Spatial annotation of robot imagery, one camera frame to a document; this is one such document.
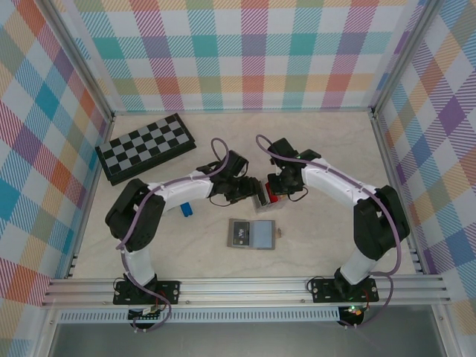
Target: checkered board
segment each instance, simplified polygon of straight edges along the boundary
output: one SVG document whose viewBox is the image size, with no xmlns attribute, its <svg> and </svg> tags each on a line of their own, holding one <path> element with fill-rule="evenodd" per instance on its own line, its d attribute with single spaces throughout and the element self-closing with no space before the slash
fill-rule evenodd
<svg viewBox="0 0 476 357">
<path fill-rule="evenodd" d="M 96 147 L 112 185 L 196 148 L 179 115 L 160 119 Z"/>
</svg>

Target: purple cable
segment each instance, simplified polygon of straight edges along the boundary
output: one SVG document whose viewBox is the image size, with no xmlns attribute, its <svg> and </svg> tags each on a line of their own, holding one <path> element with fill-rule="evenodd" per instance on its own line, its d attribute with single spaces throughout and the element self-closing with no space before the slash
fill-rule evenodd
<svg viewBox="0 0 476 357">
<path fill-rule="evenodd" d="M 384 204 L 373 194 L 371 193 L 369 190 L 367 190 L 365 187 L 363 187 L 363 185 L 359 184 L 357 181 L 353 180 L 352 178 L 350 178 L 349 176 L 347 175 L 344 175 L 343 173 L 340 173 L 338 172 L 337 170 L 334 170 L 333 168 L 331 167 L 327 167 L 325 165 L 322 165 L 322 164 L 318 164 L 317 162 L 313 162 L 313 161 L 307 161 L 307 160 L 302 160 L 302 159 L 299 159 L 299 158 L 287 158 L 285 156 L 281 156 L 281 155 L 277 155 L 277 154 L 274 154 L 273 152 L 267 150 L 261 143 L 260 143 L 260 138 L 262 138 L 263 140 L 265 140 L 269 145 L 272 145 L 273 143 L 264 135 L 261 135 L 261 134 L 258 134 L 256 135 L 256 144 L 258 145 L 258 147 L 266 152 L 268 155 L 270 155 L 271 157 L 273 158 L 279 158 L 280 160 L 283 160 L 283 161 L 290 161 L 290 162 L 297 162 L 297 163 L 300 163 L 300 164 L 306 164 L 306 165 L 312 165 L 312 166 L 315 166 L 315 167 L 318 167 L 322 170 L 326 170 L 327 172 L 329 173 L 332 173 L 334 176 L 337 176 L 339 177 L 340 179 L 343 179 L 345 182 L 348 182 L 349 184 L 351 184 L 352 186 L 358 188 L 359 190 L 361 190 L 362 192 L 364 192 L 365 194 L 367 194 L 373 201 L 375 201 L 375 203 L 380 207 L 380 209 L 382 210 L 382 213 L 385 215 L 385 218 L 387 218 L 387 221 L 388 223 L 390 224 L 390 228 L 392 230 L 392 233 L 393 233 L 393 238 L 395 239 L 395 244 L 396 244 L 396 262 L 395 262 L 395 266 L 393 267 L 392 270 L 390 271 L 387 271 L 387 272 L 384 272 L 384 271 L 372 271 L 371 274 L 374 275 L 374 276 L 378 276 L 378 277 L 386 277 L 388 278 L 388 280 L 390 281 L 390 292 L 388 294 L 388 298 L 387 300 L 385 301 L 384 305 L 382 306 L 382 308 L 379 310 L 379 312 L 377 313 L 377 315 L 373 316 L 373 318 L 371 318 L 370 320 L 368 321 L 365 321 L 363 324 L 361 324 L 360 326 L 365 326 L 365 325 L 368 325 L 368 323 L 370 323 L 371 321 L 374 321 L 381 313 L 382 311 L 384 311 L 388 304 L 390 303 L 390 299 L 392 298 L 392 295 L 393 295 L 393 280 L 391 278 L 391 275 L 395 274 L 399 269 L 400 269 L 400 265 L 402 264 L 402 247 L 400 246 L 400 238 L 399 238 L 399 233 L 396 229 L 396 226 L 395 226 L 395 222 L 393 221 L 393 218 L 392 216 L 390 215 L 390 212 L 388 212 L 387 208 L 384 206 Z"/>
<path fill-rule="evenodd" d="M 228 145 L 220 138 L 213 138 L 211 139 L 211 149 L 213 151 L 213 154 L 216 156 L 216 158 L 219 158 L 218 154 L 216 153 L 216 149 L 215 149 L 215 146 L 214 146 L 214 142 L 215 141 L 219 141 L 220 143 L 223 144 L 223 146 L 225 147 L 225 159 L 223 161 L 223 164 L 222 166 L 220 166 L 217 170 L 213 171 L 212 173 L 208 173 L 207 175 L 200 175 L 200 176 L 195 176 L 195 177 L 189 177 L 189 176 L 186 176 L 186 177 L 181 177 L 181 178 L 176 178 L 176 179 L 173 179 L 173 180 L 170 180 L 160 186 L 157 186 L 156 188 L 152 189 L 147 195 L 145 195 L 144 199 L 142 200 L 141 204 L 139 205 L 138 209 L 137 209 L 137 212 L 135 212 L 135 215 L 134 215 L 134 219 L 132 220 L 132 223 L 129 227 L 129 230 L 127 231 L 127 234 L 126 236 L 124 237 L 124 239 L 119 243 L 119 245 L 116 247 L 116 249 L 120 249 L 120 258 L 122 260 L 122 264 L 124 266 L 124 269 L 126 270 L 126 274 L 127 274 L 127 277 L 129 278 L 129 280 L 131 281 L 131 283 L 133 283 L 135 286 L 137 286 L 140 290 L 142 290 L 143 292 L 146 292 L 147 294 L 149 295 L 152 295 L 153 297 L 155 298 L 158 298 L 160 301 L 164 302 L 167 306 L 168 306 L 168 312 L 167 312 L 167 316 L 165 317 L 164 320 L 154 324 L 152 327 L 150 327 L 149 329 L 139 329 L 138 327 L 136 327 L 135 325 L 135 322 L 137 320 L 137 318 L 133 319 L 132 320 L 132 325 L 133 327 L 135 328 L 135 331 L 140 331 L 140 332 L 149 332 L 149 331 L 153 331 L 154 329 L 157 329 L 159 327 L 161 327 L 162 325 L 165 324 L 165 322 L 170 318 L 170 316 L 172 315 L 172 306 L 170 305 L 170 302 L 168 301 L 168 299 L 166 299 L 165 297 L 143 287 L 133 276 L 132 274 L 130 274 L 130 270 L 129 270 L 129 266 L 127 265 L 127 260 L 126 260 L 126 255 L 125 255 L 125 250 L 124 250 L 124 246 L 125 244 L 127 243 L 127 241 L 130 239 L 131 235 L 132 235 L 132 232 L 134 231 L 135 229 L 135 226 L 137 225 L 137 221 L 139 219 L 139 216 L 141 215 L 141 212 L 142 210 L 144 209 L 144 205 L 146 204 L 147 200 L 157 191 L 161 190 L 163 187 L 167 187 L 167 186 L 170 186 L 171 184 L 176 184 L 177 182 L 183 182 L 183 181 L 193 181 L 193 180 L 202 180 L 202 179 L 208 179 L 214 175 L 216 175 L 217 173 L 220 173 L 222 172 L 227 163 L 228 163 L 228 159 L 230 157 L 230 150 L 228 149 Z"/>
<path fill-rule="evenodd" d="M 223 165 L 221 167 L 219 167 L 217 170 L 213 171 L 212 173 L 209 173 L 207 175 L 200 175 L 200 176 L 196 176 L 196 177 L 189 177 L 189 176 L 185 176 L 185 177 L 180 177 L 180 178 L 175 178 L 173 180 L 170 180 L 164 184 L 161 184 L 159 186 L 157 186 L 156 188 L 152 189 L 145 197 L 144 199 L 142 200 L 141 204 L 139 205 L 138 209 L 137 209 L 137 212 L 135 212 L 135 215 L 134 215 L 134 219 L 132 220 L 132 223 L 129 227 L 129 230 L 127 231 L 127 234 L 126 236 L 124 237 L 124 239 L 122 239 L 120 241 L 120 243 L 118 244 L 118 246 L 116 247 L 116 249 L 124 249 L 124 246 L 126 245 L 126 243 L 129 241 L 130 237 L 132 236 L 132 232 L 134 231 L 135 229 L 135 226 L 137 225 L 137 221 L 139 220 L 139 216 L 141 215 L 141 212 L 142 210 L 144 209 L 144 206 L 147 202 L 147 200 L 152 197 L 152 195 L 154 193 L 156 193 L 157 191 L 161 190 L 163 187 L 167 187 L 167 186 L 170 186 L 171 184 L 176 184 L 177 182 L 183 182 L 183 181 L 193 181 L 193 180 L 202 180 L 202 179 L 208 179 L 210 178 L 211 176 L 215 176 L 217 173 L 220 173 L 222 172 L 225 167 L 226 167 L 226 164 L 228 163 L 228 158 L 229 158 L 229 149 L 228 149 L 228 145 L 220 138 L 213 138 L 211 139 L 211 149 L 213 150 L 213 154 L 215 154 L 215 156 L 218 158 L 218 155 L 216 153 L 216 150 L 215 150 L 215 146 L 213 145 L 213 143 L 215 141 L 219 141 L 220 143 L 223 144 L 223 146 L 225 147 L 225 150 L 226 150 L 226 154 L 225 154 L 225 160 L 223 161 Z"/>
</svg>

